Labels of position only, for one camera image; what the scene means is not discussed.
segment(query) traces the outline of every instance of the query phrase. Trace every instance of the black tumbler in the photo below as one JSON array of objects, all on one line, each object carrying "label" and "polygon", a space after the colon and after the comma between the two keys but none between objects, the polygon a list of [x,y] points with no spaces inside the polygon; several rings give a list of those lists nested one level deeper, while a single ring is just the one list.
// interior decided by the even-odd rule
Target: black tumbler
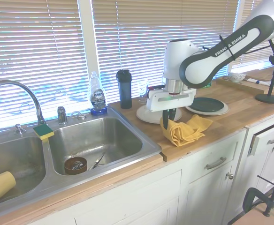
[{"label": "black tumbler", "polygon": [[116,74],[118,81],[119,95],[120,95],[120,107],[122,109],[132,108],[132,93],[131,93],[131,81],[132,75],[129,70],[119,70]]}]

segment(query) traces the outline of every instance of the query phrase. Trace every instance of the brown bowl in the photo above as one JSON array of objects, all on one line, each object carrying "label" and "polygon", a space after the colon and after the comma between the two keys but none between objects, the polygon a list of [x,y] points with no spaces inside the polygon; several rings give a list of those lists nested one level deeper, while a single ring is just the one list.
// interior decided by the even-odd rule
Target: brown bowl
[{"label": "brown bowl", "polygon": [[[82,166],[79,169],[72,169],[75,165],[75,162],[81,162]],[[74,157],[69,158],[64,163],[65,173],[68,175],[77,175],[79,173],[83,173],[87,170],[87,160],[83,157]]]}]

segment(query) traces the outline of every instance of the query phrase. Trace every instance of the cutting board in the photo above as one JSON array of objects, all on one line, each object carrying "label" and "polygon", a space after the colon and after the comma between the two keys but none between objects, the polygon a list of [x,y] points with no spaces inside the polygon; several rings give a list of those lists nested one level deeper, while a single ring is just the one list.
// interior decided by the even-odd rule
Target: cutting board
[{"label": "cutting board", "polygon": [[[258,78],[258,77],[252,77],[252,76],[245,76],[245,78],[252,78],[255,80],[259,81],[269,81],[263,78]],[[262,85],[262,84],[257,84],[257,83],[252,83],[248,81],[241,81],[240,83],[235,83],[229,80],[224,80],[223,77],[217,78],[216,83],[223,84],[232,88],[237,88],[240,90],[244,90],[248,93],[251,93],[253,95],[257,94],[267,94],[268,93],[268,86]]]}]

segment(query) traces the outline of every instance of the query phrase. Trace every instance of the glass cup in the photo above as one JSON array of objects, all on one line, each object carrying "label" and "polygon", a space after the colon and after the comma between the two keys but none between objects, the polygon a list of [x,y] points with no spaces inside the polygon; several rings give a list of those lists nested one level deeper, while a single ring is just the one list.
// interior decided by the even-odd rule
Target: glass cup
[{"label": "glass cup", "polygon": [[138,81],[137,84],[139,92],[139,103],[146,104],[149,81],[147,79],[144,79]]}]

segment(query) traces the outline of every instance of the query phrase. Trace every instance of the dawn dish soap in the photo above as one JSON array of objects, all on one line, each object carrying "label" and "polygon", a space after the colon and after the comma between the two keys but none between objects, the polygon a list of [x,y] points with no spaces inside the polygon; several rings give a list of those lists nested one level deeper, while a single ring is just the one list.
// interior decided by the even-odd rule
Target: dawn dish soap
[{"label": "dawn dish soap", "polygon": [[90,109],[91,115],[96,116],[107,113],[105,95],[96,72],[91,73],[90,101],[92,104]]}]

